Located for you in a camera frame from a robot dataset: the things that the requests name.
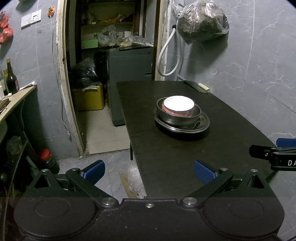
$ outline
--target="wall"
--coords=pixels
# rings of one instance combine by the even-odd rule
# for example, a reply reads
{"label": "wall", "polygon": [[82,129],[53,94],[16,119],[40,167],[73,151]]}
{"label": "wall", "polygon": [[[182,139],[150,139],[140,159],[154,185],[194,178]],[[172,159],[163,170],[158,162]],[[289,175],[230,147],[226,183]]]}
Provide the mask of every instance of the wall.
{"label": "wall", "polygon": [[147,0],[145,37],[151,43],[154,42],[155,14],[156,14],[156,0]]}
{"label": "wall", "polygon": [[[14,74],[20,87],[37,81],[37,89],[25,100],[23,119],[25,132],[35,148],[48,148],[55,158],[78,156],[75,143],[69,138],[61,122],[61,98],[58,92],[57,78],[52,60],[52,28],[47,10],[55,6],[57,0],[10,1],[2,10],[10,15],[9,27],[13,28],[14,37],[9,43],[1,45],[0,63],[6,66],[6,59],[11,58]],[[42,9],[41,21],[21,29],[21,17]],[[54,61],[56,62],[56,15],[54,27]],[[64,121],[69,128],[64,106]]]}
{"label": "wall", "polygon": [[[274,143],[279,137],[296,138],[296,9],[287,0],[215,2],[226,13],[229,34],[183,43],[180,74],[208,86]],[[170,24],[175,23],[172,16]],[[166,72],[176,64],[176,41],[168,54]],[[287,240],[296,235],[295,174],[279,172],[271,186],[286,211],[280,234]]]}

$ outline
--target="stacked bowls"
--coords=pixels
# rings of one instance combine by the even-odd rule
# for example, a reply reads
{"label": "stacked bowls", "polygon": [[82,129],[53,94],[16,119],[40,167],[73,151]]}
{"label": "stacked bowls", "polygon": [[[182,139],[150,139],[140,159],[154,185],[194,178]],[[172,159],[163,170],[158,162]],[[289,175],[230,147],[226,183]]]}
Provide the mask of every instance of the stacked bowls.
{"label": "stacked bowls", "polygon": [[160,118],[174,126],[194,125],[202,113],[200,107],[186,96],[164,97],[157,101]]}

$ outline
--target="doorway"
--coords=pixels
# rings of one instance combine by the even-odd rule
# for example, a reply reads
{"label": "doorway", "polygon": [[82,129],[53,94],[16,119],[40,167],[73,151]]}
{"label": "doorway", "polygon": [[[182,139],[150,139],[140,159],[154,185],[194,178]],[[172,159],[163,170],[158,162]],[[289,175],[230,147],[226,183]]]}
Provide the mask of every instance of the doorway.
{"label": "doorway", "polygon": [[[130,147],[116,83],[152,80],[152,65],[155,65],[153,60],[156,59],[153,56],[156,6],[157,0],[67,1],[65,53],[68,73],[65,74],[68,74],[72,113],[84,155]],[[109,41],[104,45],[104,36],[112,40],[114,31],[117,40],[122,38],[124,42],[125,37],[130,36],[142,46],[129,45],[128,41],[126,48],[120,46],[122,41],[117,41],[115,45]],[[93,60],[100,88],[97,85],[91,89],[77,88],[73,69],[87,58]],[[136,65],[139,62],[142,63],[141,67]],[[134,69],[127,70],[130,66],[134,66]],[[102,105],[97,107],[95,104],[96,107],[83,109],[81,99],[77,98],[78,91],[80,95],[92,92],[93,95],[102,96]]]}

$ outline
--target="wall socket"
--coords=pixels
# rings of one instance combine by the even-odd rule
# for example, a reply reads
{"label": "wall socket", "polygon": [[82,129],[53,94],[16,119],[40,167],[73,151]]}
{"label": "wall socket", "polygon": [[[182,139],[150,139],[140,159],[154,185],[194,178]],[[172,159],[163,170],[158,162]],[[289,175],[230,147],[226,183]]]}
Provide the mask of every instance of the wall socket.
{"label": "wall socket", "polygon": [[41,20],[41,9],[31,13],[31,23],[35,23]]}
{"label": "wall socket", "polygon": [[41,9],[22,17],[21,28],[41,20]]}

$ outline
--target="red plastic bag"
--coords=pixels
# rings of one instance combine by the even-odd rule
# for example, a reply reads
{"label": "red plastic bag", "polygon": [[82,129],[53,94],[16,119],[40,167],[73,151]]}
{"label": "red plastic bag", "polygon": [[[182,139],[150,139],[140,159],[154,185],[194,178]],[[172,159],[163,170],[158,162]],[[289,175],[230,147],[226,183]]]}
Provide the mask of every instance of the red plastic bag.
{"label": "red plastic bag", "polygon": [[0,33],[0,45],[7,43],[13,37],[12,28],[8,28],[8,19],[9,16],[5,15],[5,12],[0,13],[0,27],[3,29],[2,33]]}
{"label": "red plastic bag", "polygon": [[3,15],[2,19],[1,19],[1,23],[0,23],[0,27],[2,29],[5,29],[5,28],[8,28],[8,19],[9,19],[9,16],[8,15]]}
{"label": "red plastic bag", "polygon": [[0,45],[7,43],[13,37],[12,28],[3,29],[2,33],[0,33]]}

